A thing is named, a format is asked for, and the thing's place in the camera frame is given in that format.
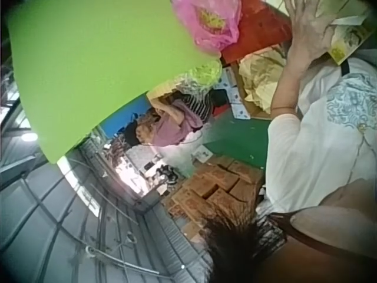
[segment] sack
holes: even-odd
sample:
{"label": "sack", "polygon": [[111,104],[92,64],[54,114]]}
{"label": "sack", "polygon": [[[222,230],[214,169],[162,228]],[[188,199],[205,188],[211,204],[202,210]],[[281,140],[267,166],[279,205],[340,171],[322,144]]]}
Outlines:
{"label": "sack", "polygon": [[205,51],[218,52],[237,42],[240,0],[172,0],[172,4],[195,43]]}

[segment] plastic bag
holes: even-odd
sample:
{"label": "plastic bag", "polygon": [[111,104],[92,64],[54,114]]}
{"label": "plastic bag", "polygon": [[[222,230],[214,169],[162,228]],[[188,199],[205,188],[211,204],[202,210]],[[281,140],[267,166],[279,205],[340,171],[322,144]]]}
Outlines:
{"label": "plastic bag", "polygon": [[237,42],[240,0],[172,0],[172,4],[195,43],[205,51],[221,51]]}

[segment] hand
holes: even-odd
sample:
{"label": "hand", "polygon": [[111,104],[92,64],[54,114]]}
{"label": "hand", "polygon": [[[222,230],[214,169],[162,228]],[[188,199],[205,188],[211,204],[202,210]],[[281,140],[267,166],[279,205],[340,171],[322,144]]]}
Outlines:
{"label": "hand", "polygon": [[334,15],[316,17],[319,0],[285,0],[292,22],[292,45],[288,52],[288,65],[305,72],[310,63],[326,53],[334,35],[330,26]]}
{"label": "hand", "polygon": [[151,100],[150,100],[150,103],[151,103],[151,105],[153,106],[153,108],[155,108],[156,110],[157,110],[157,109],[158,109],[158,110],[162,110],[162,109],[164,108],[164,106],[165,106],[165,104],[162,103],[162,102],[160,101],[160,99],[158,99],[158,98],[151,99]]}

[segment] woman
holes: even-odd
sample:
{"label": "woman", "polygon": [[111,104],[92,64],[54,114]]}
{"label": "woman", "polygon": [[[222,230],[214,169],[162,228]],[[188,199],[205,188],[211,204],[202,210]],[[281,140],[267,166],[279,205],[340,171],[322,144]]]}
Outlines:
{"label": "woman", "polygon": [[159,98],[150,100],[152,109],[132,121],[124,130],[125,140],[132,147],[138,144],[169,146],[180,144],[186,136],[200,130],[213,112],[210,93],[204,100],[176,91],[172,104]]}
{"label": "woman", "polygon": [[266,194],[274,212],[317,206],[338,187],[376,176],[377,70],[357,58],[313,66],[331,45],[335,17],[316,18],[318,0],[295,2],[286,1],[293,41],[268,129]]}

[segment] green board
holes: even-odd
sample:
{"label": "green board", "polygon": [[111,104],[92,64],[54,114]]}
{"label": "green board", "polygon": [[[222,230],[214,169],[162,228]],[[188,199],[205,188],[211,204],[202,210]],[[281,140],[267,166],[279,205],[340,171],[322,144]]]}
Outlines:
{"label": "green board", "polygon": [[33,0],[8,28],[21,103],[52,163],[139,94],[213,59],[168,0]]}

